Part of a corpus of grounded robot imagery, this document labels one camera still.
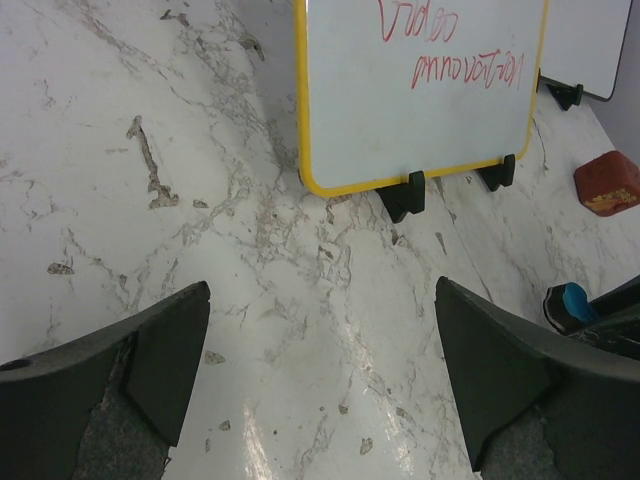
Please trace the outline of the yellow framed whiteboard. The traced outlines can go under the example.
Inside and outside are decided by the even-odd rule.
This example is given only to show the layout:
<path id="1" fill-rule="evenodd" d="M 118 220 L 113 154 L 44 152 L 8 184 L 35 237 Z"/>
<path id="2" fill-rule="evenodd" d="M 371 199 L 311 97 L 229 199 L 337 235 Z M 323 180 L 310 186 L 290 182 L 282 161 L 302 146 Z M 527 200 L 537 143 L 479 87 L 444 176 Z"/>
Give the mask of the yellow framed whiteboard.
<path id="1" fill-rule="evenodd" d="M 323 197 L 521 158 L 544 1 L 298 1 L 299 172 Z"/>

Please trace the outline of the blue whiteboard eraser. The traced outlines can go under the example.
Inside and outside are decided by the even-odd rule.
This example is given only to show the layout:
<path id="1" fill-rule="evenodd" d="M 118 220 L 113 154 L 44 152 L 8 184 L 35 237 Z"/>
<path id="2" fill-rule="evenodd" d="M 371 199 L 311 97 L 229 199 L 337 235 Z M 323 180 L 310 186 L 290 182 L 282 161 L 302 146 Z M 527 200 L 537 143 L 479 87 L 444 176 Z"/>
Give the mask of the blue whiteboard eraser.
<path id="1" fill-rule="evenodd" d="M 543 301 L 543 313 L 548 323 L 562 335 L 575 333 L 599 321 L 585 290 L 574 282 L 549 288 Z"/>

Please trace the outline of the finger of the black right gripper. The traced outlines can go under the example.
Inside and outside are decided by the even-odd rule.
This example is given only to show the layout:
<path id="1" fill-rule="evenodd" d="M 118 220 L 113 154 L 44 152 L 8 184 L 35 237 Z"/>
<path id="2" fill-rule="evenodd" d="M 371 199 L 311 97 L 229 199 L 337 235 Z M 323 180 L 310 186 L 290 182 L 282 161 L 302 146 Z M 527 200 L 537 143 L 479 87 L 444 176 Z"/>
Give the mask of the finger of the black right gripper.
<path id="1" fill-rule="evenodd" d="M 599 315 L 591 325 L 569 334 L 583 344 L 633 360 L 639 359 L 639 276 L 596 298 Z"/>

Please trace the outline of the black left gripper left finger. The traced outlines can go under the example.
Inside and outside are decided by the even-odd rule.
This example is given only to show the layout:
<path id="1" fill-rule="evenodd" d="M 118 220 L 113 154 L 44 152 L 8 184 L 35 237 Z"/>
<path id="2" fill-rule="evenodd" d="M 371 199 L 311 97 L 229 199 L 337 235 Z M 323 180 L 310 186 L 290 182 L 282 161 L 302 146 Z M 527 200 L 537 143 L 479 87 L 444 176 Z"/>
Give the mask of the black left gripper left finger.
<path id="1" fill-rule="evenodd" d="M 160 479 L 210 314 L 206 282 L 1 367 L 4 479 Z"/>

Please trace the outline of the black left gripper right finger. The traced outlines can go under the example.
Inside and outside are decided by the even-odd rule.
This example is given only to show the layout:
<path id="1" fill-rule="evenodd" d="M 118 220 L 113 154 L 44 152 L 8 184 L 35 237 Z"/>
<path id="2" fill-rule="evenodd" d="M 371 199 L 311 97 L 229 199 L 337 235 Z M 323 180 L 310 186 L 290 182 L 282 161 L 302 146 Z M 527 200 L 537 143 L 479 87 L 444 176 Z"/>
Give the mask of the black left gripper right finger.
<path id="1" fill-rule="evenodd" d="M 562 336 L 440 278 L 436 318 L 471 469 L 485 479 L 639 475 L 639 311 Z"/>

